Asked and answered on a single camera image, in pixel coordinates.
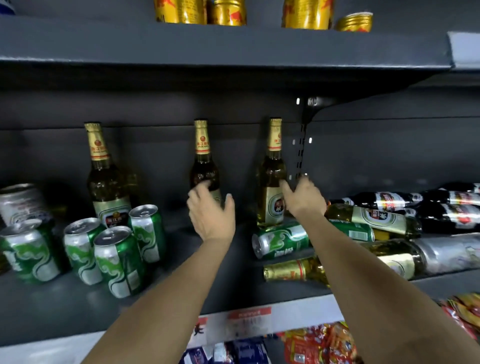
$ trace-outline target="store shelving unit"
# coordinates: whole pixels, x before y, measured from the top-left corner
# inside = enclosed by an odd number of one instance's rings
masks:
[[[91,216],[82,123],[102,121],[114,158],[143,177],[148,202],[166,221],[168,257],[151,286],[200,244],[184,203],[192,121],[209,119],[222,193],[236,199],[239,225],[202,308],[207,343],[236,337],[231,317],[239,310],[270,310],[249,334],[342,318],[327,287],[263,282],[264,262],[250,238],[268,117],[284,120],[289,180],[308,173],[327,198],[480,180],[476,34],[35,17],[0,17],[0,29],[8,29],[0,38],[0,182],[38,182],[48,200],[67,201],[71,218]],[[415,284],[434,298],[480,291],[480,271]],[[56,352],[79,363],[138,299],[117,300],[72,273],[31,287],[9,272],[0,276],[0,291],[0,356],[18,360]]]

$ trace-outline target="green beer can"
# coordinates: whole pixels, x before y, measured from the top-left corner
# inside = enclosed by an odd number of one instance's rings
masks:
[[[27,283],[43,283],[61,273],[49,227],[32,218],[0,231],[0,248],[12,269]]]
[[[96,263],[93,240],[105,230],[97,218],[84,218],[68,225],[63,231],[63,245],[74,273],[89,286],[102,281]]]
[[[305,229],[298,223],[272,226],[252,236],[253,251],[258,259],[273,259],[309,247]]]
[[[129,213],[128,225],[137,239],[140,254],[147,263],[163,259],[167,249],[162,217],[155,205],[142,205]]]
[[[103,230],[94,239],[94,253],[104,281],[115,297],[133,296],[143,289],[145,265],[129,227]]]
[[[335,226],[352,240],[359,240],[362,242],[375,241],[375,234],[373,232],[373,229],[368,224],[335,219],[329,221],[332,223],[333,226]]]

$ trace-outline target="price tag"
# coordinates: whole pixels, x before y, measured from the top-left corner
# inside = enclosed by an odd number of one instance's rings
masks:
[[[227,318],[229,339],[251,338],[271,331],[272,307],[250,308],[230,312]]]
[[[208,317],[199,317],[197,324],[193,328],[190,341],[188,342],[189,348],[197,348],[207,344],[206,325]]]

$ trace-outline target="left hand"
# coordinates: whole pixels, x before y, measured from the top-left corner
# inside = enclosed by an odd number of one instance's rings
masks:
[[[188,192],[190,220],[204,242],[218,240],[230,246],[235,234],[235,202],[228,194],[222,209],[208,191],[209,184],[210,181],[201,182]]]

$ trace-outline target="forearm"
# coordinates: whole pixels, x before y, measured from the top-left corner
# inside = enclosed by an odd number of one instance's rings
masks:
[[[228,249],[204,242],[106,331],[84,364],[177,364]]]
[[[437,353],[445,355],[458,350],[462,355],[472,351],[478,355],[476,343],[427,295],[325,217],[304,214],[298,220],[325,268],[332,292],[365,362],[411,359],[414,354],[408,348],[414,347],[410,344],[413,342],[429,342],[430,353],[438,350]]]

